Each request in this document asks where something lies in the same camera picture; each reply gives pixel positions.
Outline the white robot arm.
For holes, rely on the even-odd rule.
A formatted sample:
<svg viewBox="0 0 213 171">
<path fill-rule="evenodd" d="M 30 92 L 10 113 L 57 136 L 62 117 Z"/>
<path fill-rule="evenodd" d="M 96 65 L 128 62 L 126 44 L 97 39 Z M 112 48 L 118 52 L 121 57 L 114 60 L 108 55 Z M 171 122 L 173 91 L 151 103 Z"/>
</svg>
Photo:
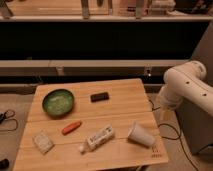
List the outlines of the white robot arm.
<svg viewBox="0 0 213 171">
<path fill-rule="evenodd" d="M 204 82 L 206 75 L 205 65 L 197 60 L 169 68 L 157 102 L 164 111 L 174 111 L 187 99 L 213 117 L 213 87 Z"/>
</svg>

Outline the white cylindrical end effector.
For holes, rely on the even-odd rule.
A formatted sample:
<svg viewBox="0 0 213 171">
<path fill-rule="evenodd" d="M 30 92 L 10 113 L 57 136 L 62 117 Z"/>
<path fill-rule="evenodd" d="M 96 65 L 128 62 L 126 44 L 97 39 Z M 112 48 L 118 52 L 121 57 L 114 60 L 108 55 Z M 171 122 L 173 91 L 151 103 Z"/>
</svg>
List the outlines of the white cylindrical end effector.
<svg viewBox="0 0 213 171">
<path fill-rule="evenodd" d="M 160 120 L 168 121 L 173 115 L 173 110 L 168 106 L 168 100 L 165 97 L 164 89 L 165 87 L 162 86 L 159 93 L 157 94 L 156 102 L 160 107 Z"/>
</svg>

